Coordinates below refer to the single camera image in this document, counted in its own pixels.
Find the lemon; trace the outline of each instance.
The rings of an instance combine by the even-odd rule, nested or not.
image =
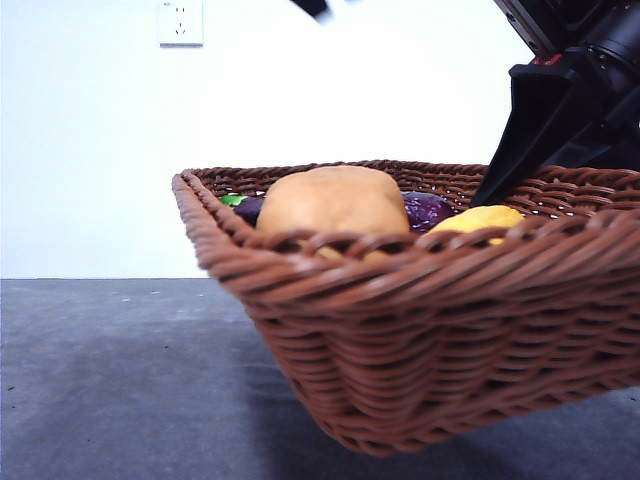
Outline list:
[[[485,227],[512,227],[522,220],[520,212],[506,205],[473,207],[441,221],[429,230],[429,233],[442,230],[471,232]],[[493,239],[491,243],[500,243],[500,239]]]

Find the dark purple fruit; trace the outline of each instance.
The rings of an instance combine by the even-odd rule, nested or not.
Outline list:
[[[434,193],[402,192],[402,196],[412,232],[425,233],[455,215],[447,201]]]
[[[260,209],[264,203],[263,197],[247,197],[242,200],[233,211],[240,215],[249,225],[256,226]]]

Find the electrical outlet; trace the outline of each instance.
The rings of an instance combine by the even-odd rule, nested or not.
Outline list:
[[[164,1],[157,20],[161,47],[202,46],[202,0]]]

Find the gray carpet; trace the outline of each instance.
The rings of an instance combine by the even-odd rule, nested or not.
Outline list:
[[[2,478],[637,480],[640,388],[371,458],[213,280],[4,280]]]

